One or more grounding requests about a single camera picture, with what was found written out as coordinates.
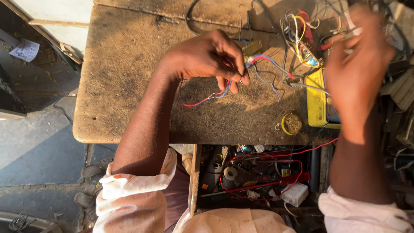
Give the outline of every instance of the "thread spool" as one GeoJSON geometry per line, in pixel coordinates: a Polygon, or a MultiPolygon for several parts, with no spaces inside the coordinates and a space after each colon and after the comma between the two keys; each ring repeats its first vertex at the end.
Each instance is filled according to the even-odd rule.
{"type": "Polygon", "coordinates": [[[223,176],[223,187],[226,189],[231,189],[234,187],[234,179],[238,175],[237,170],[233,167],[227,167],[224,169],[224,176],[223,176]]]}

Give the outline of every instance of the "red and blue wire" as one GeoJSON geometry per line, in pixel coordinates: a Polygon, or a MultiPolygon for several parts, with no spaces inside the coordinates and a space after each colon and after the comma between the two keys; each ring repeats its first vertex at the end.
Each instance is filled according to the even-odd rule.
{"type": "MultiPolygon", "coordinates": [[[[293,77],[293,75],[291,74],[291,73],[289,73],[287,70],[285,70],[285,69],[283,69],[281,66],[279,66],[274,60],[272,60],[270,57],[268,57],[268,56],[265,56],[265,55],[254,55],[253,57],[252,57],[252,60],[251,61],[249,61],[249,62],[247,62],[247,64],[246,64],[246,67],[247,68],[249,68],[250,66],[252,66],[257,60],[259,60],[259,59],[265,59],[265,60],[267,60],[267,61],[269,61],[270,63],[272,63],[277,69],[279,69],[282,73],[284,73],[284,74],[286,74],[287,76],[289,76],[290,78],[292,78],[292,79],[294,79],[294,77],[293,77]]],[[[262,79],[261,77],[260,77],[260,75],[258,74],[258,72],[257,72],[257,68],[256,68],[256,66],[255,66],[255,71],[256,71],[256,75],[259,77],[259,79],[262,81],[262,82],[264,82],[264,83],[266,83],[266,84],[270,84],[271,86],[272,86],[272,89],[273,89],[273,91],[277,94],[277,97],[279,98],[279,102],[280,102],[280,95],[279,95],[279,93],[277,92],[277,90],[276,90],[276,88],[274,87],[274,85],[273,85],[273,83],[270,83],[270,82],[266,82],[264,79],[262,79]]],[[[205,99],[203,99],[202,101],[200,101],[200,102],[198,102],[198,103],[195,103],[195,104],[185,104],[184,102],[183,102],[183,100],[181,99],[181,87],[182,87],[182,85],[183,85],[183,82],[184,82],[184,80],[182,80],[181,81],[181,83],[180,83],[180,87],[178,88],[178,100],[179,100],[179,102],[182,104],[182,105],[184,105],[184,106],[186,106],[186,107],[194,107],[194,106],[197,106],[197,105],[199,105],[199,104],[201,104],[201,103],[203,103],[204,101],[206,101],[206,100],[210,100],[210,99],[221,99],[226,93],[227,93],[227,91],[229,90],[229,87],[230,87],[230,84],[231,84],[231,81],[229,80],[229,81],[227,81],[227,87],[223,90],[223,91],[221,91],[221,92],[219,92],[219,93],[212,93],[210,96],[208,96],[207,98],[205,98],[205,99]]]]}
{"type": "Polygon", "coordinates": [[[195,104],[185,104],[185,103],[183,102],[183,100],[181,99],[181,94],[180,94],[180,92],[181,92],[181,86],[183,85],[183,81],[184,81],[184,80],[182,80],[182,81],[181,81],[181,83],[180,83],[180,87],[179,87],[179,89],[178,89],[178,100],[180,101],[180,103],[181,103],[182,105],[184,105],[184,106],[186,106],[186,107],[194,107],[194,106],[197,106],[197,105],[199,105],[199,104],[201,104],[201,103],[203,103],[204,101],[209,100],[209,99],[214,99],[214,98],[221,99],[221,98],[223,98],[223,96],[224,96],[224,95],[227,93],[227,91],[229,90],[229,87],[230,87],[230,84],[231,84],[231,81],[227,81],[227,87],[226,87],[224,90],[220,91],[219,93],[213,93],[213,94],[211,94],[209,97],[207,97],[207,98],[205,98],[204,100],[202,100],[202,101],[200,101],[200,102],[198,102],[198,103],[195,103],[195,104]]]}

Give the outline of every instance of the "yellow wire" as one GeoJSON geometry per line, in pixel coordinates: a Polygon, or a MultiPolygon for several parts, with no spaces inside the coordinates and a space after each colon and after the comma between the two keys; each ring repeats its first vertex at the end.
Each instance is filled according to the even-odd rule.
{"type": "MultiPolygon", "coordinates": [[[[301,40],[302,40],[303,36],[305,35],[305,31],[306,31],[306,22],[305,22],[305,20],[304,20],[301,16],[299,16],[299,15],[296,15],[296,16],[294,16],[294,17],[292,17],[292,18],[297,18],[297,19],[299,19],[300,21],[302,21],[302,23],[303,23],[303,32],[302,32],[301,38],[298,40],[298,45],[299,45],[299,42],[301,42],[301,40]]],[[[302,63],[306,64],[306,61],[303,59],[302,54],[300,53],[299,47],[298,47],[296,44],[294,44],[294,43],[292,43],[292,42],[290,42],[290,41],[289,41],[289,43],[291,43],[291,44],[293,44],[293,45],[295,46],[296,53],[297,53],[297,55],[298,55],[299,59],[301,60],[301,62],[302,62],[302,63]]],[[[320,67],[322,66],[322,63],[320,63],[320,66],[311,66],[311,65],[308,65],[308,66],[310,66],[310,67],[312,67],[312,68],[320,68],[320,67]]]]}

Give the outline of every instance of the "rolled-up sleeve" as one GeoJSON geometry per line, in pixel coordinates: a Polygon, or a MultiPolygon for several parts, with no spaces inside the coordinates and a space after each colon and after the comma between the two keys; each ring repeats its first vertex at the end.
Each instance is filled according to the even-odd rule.
{"type": "Polygon", "coordinates": [[[165,196],[176,172],[177,154],[168,149],[159,175],[112,175],[112,163],[100,180],[102,191],[96,198],[97,232],[164,232],[165,196]]]}
{"type": "Polygon", "coordinates": [[[331,187],[321,194],[319,209],[325,215],[328,233],[412,232],[407,214],[395,203],[380,205],[338,195],[331,187]]]}

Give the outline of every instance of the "worn wooden table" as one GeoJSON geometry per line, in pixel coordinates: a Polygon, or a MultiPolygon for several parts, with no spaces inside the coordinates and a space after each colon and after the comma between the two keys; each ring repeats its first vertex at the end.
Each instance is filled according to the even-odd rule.
{"type": "MultiPolygon", "coordinates": [[[[162,55],[179,42],[193,37],[183,20],[191,2],[95,0],[73,124],[77,140],[119,143],[162,55]]],[[[281,65],[282,39],[274,33],[259,6],[250,0],[200,0],[192,11],[194,21],[190,22],[190,27],[199,33],[220,28],[230,37],[238,38],[239,4],[249,9],[253,6],[254,10],[250,11],[255,29],[253,39],[262,42],[263,54],[281,65]]],[[[316,19],[325,11],[323,2],[316,0],[264,0],[263,4],[277,24],[278,17],[291,8],[300,8],[316,19]]],[[[243,28],[247,28],[246,10],[240,8],[243,28]]],[[[328,18],[334,16],[328,9],[324,16],[326,24],[332,23],[328,18]]],[[[326,34],[332,28],[322,27],[323,22],[317,29],[320,34],[326,34]]],[[[250,38],[249,30],[243,29],[241,38],[250,38]]],[[[261,82],[251,68],[251,85],[239,85],[237,95],[228,93],[222,99],[209,100],[196,107],[182,106],[175,97],[170,143],[307,144],[319,128],[307,124],[306,90],[282,84],[280,72],[266,61],[258,62],[257,67],[263,71],[260,74],[265,80],[274,80],[281,95],[280,102],[272,88],[261,82]],[[296,136],[288,136],[274,128],[287,113],[297,114],[303,122],[303,128],[296,136]]],[[[292,51],[289,51],[286,69],[297,75],[310,72],[309,68],[299,65],[292,51]]],[[[214,78],[193,78],[184,84],[182,97],[187,103],[195,103],[217,90],[214,78]]],[[[324,130],[314,144],[336,136],[337,131],[324,130]]]]}

